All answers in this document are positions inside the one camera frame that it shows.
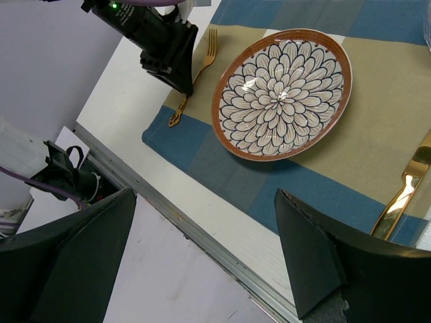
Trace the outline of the blue beige placemat cloth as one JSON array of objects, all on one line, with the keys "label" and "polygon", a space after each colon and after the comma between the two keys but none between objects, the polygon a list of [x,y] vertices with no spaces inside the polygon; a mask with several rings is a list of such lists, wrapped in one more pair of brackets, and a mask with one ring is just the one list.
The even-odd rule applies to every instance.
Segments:
[{"label": "blue beige placemat cloth", "polygon": [[[430,51],[425,1],[222,1],[211,19],[219,52],[178,125],[181,96],[169,94],[143,142],[271,231],[276,190],[369,232],[401,184],[430,129]],[[291,159],[247,161],[218,141],[211,99],[227,66],[266,34],[308,28],[335,35],[353,70],[352,95],[337,125]]]}]

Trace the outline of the gold knife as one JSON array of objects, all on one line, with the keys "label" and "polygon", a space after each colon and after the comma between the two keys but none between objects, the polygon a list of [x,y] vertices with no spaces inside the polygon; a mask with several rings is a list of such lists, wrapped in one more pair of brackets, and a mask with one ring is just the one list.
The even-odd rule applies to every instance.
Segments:
[{"label": "gold knife", "polygon": [[430,131],[416,149],[405,167],[401,179],[401,190],[391,199],[374,224],[371,236],[388,240],[399,222],[416,188],[430,168]]}]

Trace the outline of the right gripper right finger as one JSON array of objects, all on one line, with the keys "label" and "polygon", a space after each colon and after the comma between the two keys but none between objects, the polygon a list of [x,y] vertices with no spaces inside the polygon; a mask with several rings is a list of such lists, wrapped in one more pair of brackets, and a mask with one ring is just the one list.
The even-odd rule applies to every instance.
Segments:
[{"label": "right gripper right finger", "polygon": [[366,234],[284,190],[275,216],[301,321],[430,321],[429,251]]}]

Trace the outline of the gold fork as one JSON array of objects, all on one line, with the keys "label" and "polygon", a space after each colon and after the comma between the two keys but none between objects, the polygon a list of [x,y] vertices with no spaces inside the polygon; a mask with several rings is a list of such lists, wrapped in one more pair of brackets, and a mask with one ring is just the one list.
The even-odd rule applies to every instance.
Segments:
[{"label": "gold fork", "polygon": [[[210,28],[208,33],[208,47],[206,56],[203,59],[202,67],[199,72],[196,74],[193,80],[193,85],[196,84],[199,76],[206,70],[216,59],[217,56],[217,47],[218,47],[218,32],[215,28]],[[171,116],[168,126],[174,127],[180,121],[180,118],[187,106],[187,102],[191,95],[186,95],[179,107],[176,109],[176,112]]]}]

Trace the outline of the clear drinking glass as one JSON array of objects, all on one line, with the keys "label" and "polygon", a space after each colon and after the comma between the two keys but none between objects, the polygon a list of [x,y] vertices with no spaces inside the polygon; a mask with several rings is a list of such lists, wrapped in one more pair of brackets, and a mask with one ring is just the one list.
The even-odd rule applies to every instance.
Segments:
[{"label": "clear drinking glass", "polygon": [[429,50],[431,50],[431,0],[424,0],[423,4],[423,37]]}]

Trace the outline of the floral patterned ceramic bowl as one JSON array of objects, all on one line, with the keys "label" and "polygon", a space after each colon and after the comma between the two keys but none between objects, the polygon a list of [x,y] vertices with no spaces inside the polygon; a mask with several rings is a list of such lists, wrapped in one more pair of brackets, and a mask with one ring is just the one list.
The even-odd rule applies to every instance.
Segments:
[{"label": "floral patterned ceramic bowl", "polygon": [[311,29],[266,36],[224,71],[211,103],[216,137],[256,162],[289,158],[338,122],[352,92],[350,59],[334,37]]}]

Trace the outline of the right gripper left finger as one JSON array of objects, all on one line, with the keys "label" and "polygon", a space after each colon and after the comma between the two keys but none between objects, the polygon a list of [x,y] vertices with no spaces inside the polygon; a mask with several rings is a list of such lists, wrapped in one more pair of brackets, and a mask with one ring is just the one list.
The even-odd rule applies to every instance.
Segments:
[{"label": "right gripper left finger", "polygon": [[102,322],[135,208],[127,188],[1,239],[1,321]]}]

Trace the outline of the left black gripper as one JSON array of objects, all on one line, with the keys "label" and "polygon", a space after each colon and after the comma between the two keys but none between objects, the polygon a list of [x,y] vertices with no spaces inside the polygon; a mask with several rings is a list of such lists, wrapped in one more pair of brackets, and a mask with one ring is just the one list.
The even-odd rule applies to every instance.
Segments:
[{"label": "left black gripper", "polygon": [[193,94],[192,56],[199,29],[181,18],[177,5],[167,15],[154,7],[119,1],[84,1],[81,9],[137,45],[143,69],[176,91]]}]

